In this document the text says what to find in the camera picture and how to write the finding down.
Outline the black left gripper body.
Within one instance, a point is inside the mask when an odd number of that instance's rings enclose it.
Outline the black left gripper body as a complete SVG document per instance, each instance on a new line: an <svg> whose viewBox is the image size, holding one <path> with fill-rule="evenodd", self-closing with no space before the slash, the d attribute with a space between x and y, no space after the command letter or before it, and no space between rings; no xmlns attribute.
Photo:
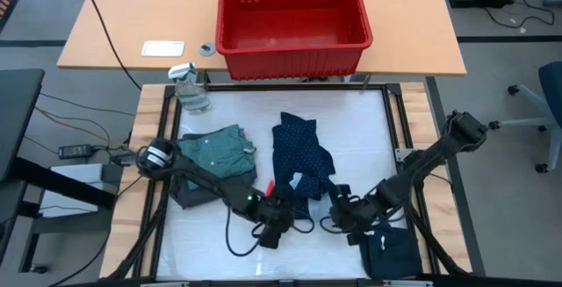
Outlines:
<svg viewBox="0 0 562 287"><path fill-rule="evenodd" d="M273 196L260 196L257 199L256 225L252 235L261 235L258 230L262 227L277 233L286 233L294 224L294 211L291 199Z"/></svg>

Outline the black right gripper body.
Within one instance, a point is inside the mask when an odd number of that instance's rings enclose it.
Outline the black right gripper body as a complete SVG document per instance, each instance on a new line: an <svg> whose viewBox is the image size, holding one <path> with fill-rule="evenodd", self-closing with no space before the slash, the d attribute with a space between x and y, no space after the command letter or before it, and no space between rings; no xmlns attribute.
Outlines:
<svg viewBox="0 0 562 287"><path fill-rule="evenodd" d="M348 184L337 184L330 191L330 218L343 233L363 233L381 216L374 196L351 194Z"/></svg>

